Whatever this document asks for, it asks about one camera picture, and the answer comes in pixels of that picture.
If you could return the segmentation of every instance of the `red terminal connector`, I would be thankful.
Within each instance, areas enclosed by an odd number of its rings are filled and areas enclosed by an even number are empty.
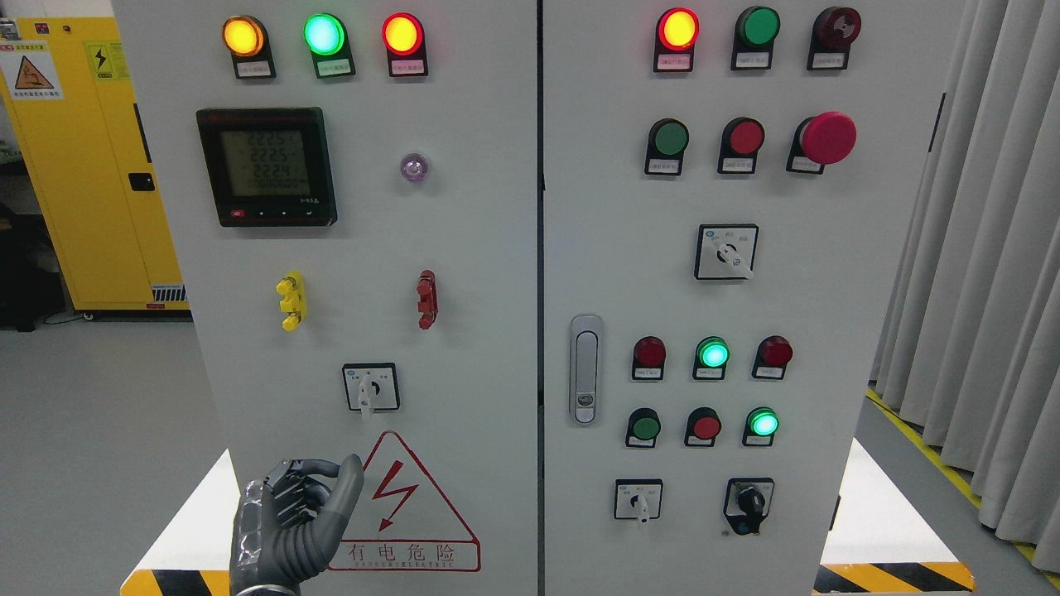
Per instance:
[[[420,274],[416,293],[420,295],[420,301],[416,305],[420,312],[420,329],[426,331],[438,318],[438,285],[435,283],[435,271],[424,269]]]

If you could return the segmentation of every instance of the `red push button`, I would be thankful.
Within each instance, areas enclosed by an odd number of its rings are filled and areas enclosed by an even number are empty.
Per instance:
[[[861,15],[847,6],[832,6],[817,16],[813,34],[825,48],[845,50],[861,33]]]
[[[740,155],[750,155],[765,141],[765,128],[755,120],[744,120],[732,128],[729,146]]]
[[[856,141],[858,127],[849,116],[841,111],[826,111],[802,127],[799,143],[807,157],[828,165],[850,155]]]
[[[633,347],[633,357],[646,368],[659,368],[666,362],[666,346],[658,337],[641,337]]]
[[[795,351],[792,345],[780,335],[766,337],[758,347],[758,356],[766,366],[780,368],[792,362]]]
[[[697,439],[712,439],[722,432],[722,423],[717,418],[701,418],[692,425],[692,433]]]

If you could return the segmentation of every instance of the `yellow safety cabinet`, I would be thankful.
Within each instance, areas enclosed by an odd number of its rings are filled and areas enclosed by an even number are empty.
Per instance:
[[[17,24],[3,100],[74,308],[187,310],[114,19]]]

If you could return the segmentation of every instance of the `warning label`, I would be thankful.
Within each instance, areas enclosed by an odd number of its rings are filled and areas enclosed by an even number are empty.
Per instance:
[[[332,571],[478,572],[481,546],[398,433],[379,436]]]
[[[0,71],[13,100],[61,100],[47,41],[0,42]]]
[[[85,55],[96,81],[129,81],[121,41],[85,41]]]

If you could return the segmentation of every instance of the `red emergency stop button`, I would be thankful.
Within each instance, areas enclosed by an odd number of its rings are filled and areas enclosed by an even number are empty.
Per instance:
[[[822,165],[842,161],[853,151],[856,141],[858,127],[842,111],[826,111],[811,118],[799,134],[802,154]]]
[[[722,432],[722,421],[713,408],[697,407],[688,415],[685,427],[686,446],[713,446],[714,438]]]
[[[817,42],[830,50],[849,48],[861,33],[861,15],[848,6],[826,8],[813,23]]]
[[[633,371],[635,381],[658,381],[662,379],[666,365],[666,345],[654,335],[641,337],[633,346]]]

